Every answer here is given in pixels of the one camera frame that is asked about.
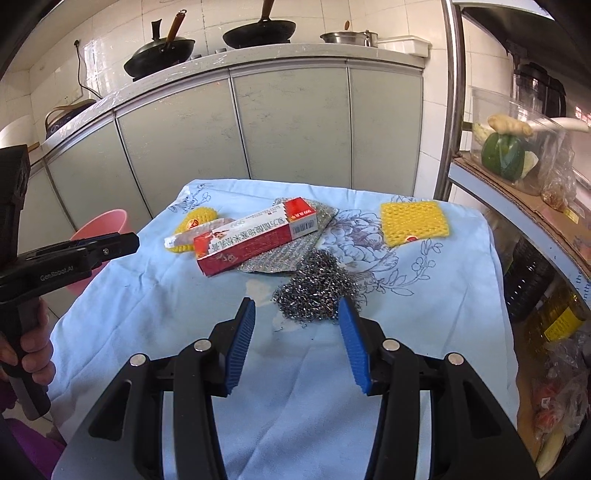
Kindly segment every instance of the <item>red and white box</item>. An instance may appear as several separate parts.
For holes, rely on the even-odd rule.
[[[298,197],[195,237],[195,255],[208,277],[318,230],[316,210]]]

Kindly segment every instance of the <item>ginger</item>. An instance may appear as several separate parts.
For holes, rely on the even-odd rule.
[[[497,113],[488,118],[488,124],[499,134],[515,135],[516,137],[531,137],[534,134],[533,129],[516,118]]]

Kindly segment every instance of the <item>wok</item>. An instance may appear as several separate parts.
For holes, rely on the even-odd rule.
[[[195,41],[176,36],[186,13],[186,10],[181,10],[174,17],[166,38],[160,38],[162,19],[152,22],[152,41],[136,51],[123,65],[130,76],[140,79],[182,63],[191,56]]]
[[[271,20],[274,0],[264,0],[261,19],[256,23],[234,28],[223,35],[229,47],[246,48],[275,43],[287,43],[296,31],[296,24],[289,20]]]

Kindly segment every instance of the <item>kitchen cabinet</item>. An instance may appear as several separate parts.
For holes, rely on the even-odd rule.
[[[80,228],[97,215],[123,208],[138,232],[150,221],[114,122],[82,138],[48,164],[57,190]]]
[[[235,76],[253,179],[351,187],[346,65],[322,64]]]
[[[247,179],[248,169],[226,73],[118,118],[154,215],[194,179]]]
[[[421,140],[421,73],[351,62],[349,76],[353,188],[412,196]]]
[[[25,206],[18,229],[18,253],[69,240],[74,229],[68,222],[45,169],[29,177]]]

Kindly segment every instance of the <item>barcode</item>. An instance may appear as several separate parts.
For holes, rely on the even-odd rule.
[[[294,227],[294,235],[297,235],[298,233],[301,233],[304,230],[310,230],[311,228],[314,228],[315,225],[316,225],[315,220],[310,220],[309,222],[304,222],[299,225],[296,225]]]

